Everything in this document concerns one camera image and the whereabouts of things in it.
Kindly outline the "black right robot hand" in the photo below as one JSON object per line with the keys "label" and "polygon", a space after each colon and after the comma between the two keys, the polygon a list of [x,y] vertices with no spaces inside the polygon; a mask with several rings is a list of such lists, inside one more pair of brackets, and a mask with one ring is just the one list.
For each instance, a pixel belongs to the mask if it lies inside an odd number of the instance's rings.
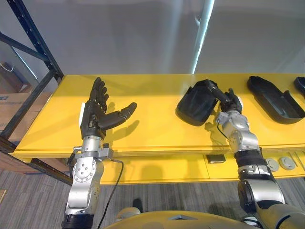
{"label": "black right robot hand", "polygon": [[210,93],[220,101],[222,112],[237,111],[239,114],[242,114],[243,106],[234,93],[233,88],[229,88],[227,92],[222,92],[218,86],[210,80],[207,80],[206,85]]}

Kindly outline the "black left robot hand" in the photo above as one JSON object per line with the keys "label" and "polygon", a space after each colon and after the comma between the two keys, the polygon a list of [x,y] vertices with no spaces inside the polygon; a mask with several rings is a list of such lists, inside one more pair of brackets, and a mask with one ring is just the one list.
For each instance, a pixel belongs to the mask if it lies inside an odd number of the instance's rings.
{"label": "black left robot hand", "polygon": [[97,77],[93,83],[89,100],[84,106],[80,125],[82,139],[90,136],[104,139],[107,130],[126,122],[137,108],[137,103],[132,102],[122,110],[107,114],[108,98],[105,82]]}

